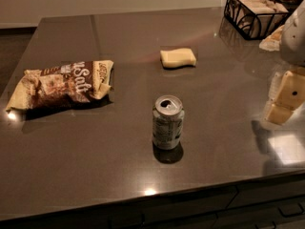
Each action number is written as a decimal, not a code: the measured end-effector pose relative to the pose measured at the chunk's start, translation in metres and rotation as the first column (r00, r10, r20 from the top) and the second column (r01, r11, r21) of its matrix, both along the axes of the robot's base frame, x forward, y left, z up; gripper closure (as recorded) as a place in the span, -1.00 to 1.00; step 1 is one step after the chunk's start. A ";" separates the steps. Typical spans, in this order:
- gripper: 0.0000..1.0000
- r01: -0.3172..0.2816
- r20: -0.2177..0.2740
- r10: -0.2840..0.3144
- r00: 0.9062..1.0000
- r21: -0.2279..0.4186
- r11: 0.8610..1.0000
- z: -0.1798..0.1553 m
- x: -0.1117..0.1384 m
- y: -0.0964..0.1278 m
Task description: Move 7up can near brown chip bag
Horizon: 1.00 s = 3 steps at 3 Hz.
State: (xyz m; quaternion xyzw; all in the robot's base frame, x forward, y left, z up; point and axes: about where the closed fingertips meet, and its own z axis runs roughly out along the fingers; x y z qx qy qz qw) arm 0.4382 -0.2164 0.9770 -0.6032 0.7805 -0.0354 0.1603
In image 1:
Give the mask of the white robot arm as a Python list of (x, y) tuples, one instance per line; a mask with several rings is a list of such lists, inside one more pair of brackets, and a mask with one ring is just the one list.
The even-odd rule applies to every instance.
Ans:
[(272, 79), (264, 118), (276, 125), (284, 124), (305, 101), (305, 1), (284, 24), (280, 55), (293, 68)]

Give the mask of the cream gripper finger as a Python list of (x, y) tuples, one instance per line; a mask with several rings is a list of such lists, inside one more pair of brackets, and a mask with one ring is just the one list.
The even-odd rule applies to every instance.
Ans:
[(271, 100), (275, 100), (277, 94), (279, 92), (280, 84), (282, 81), (283, 73), (276, 72), (272, 78), (270, 90), (269, 90), (269, 98)]
[(287, 71), (283, 74), (275, 100), (269, 100), (265, 107), (265, 120), (282, 125), (294, 111), (305, 102), (305, 74), (302, 70)]

